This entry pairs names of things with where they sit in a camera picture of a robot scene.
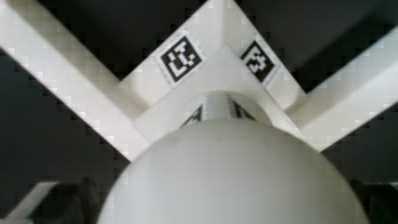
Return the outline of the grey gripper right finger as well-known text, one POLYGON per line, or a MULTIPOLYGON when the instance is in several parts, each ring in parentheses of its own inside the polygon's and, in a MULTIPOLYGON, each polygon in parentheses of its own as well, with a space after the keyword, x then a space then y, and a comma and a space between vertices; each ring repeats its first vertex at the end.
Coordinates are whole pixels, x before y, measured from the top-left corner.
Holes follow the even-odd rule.
POLYGON ((351 180, 370 224, 398 224, 398 188, 390 183, 351 180))

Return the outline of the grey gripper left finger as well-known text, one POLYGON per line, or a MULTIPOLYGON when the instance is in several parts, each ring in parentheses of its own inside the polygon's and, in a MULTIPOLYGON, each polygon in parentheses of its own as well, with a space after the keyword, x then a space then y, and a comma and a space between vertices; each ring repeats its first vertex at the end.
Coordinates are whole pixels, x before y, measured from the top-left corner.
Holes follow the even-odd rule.
POLYGON ((96 183, 40 182, 0 224, 96 224, 100 195, 96 183))

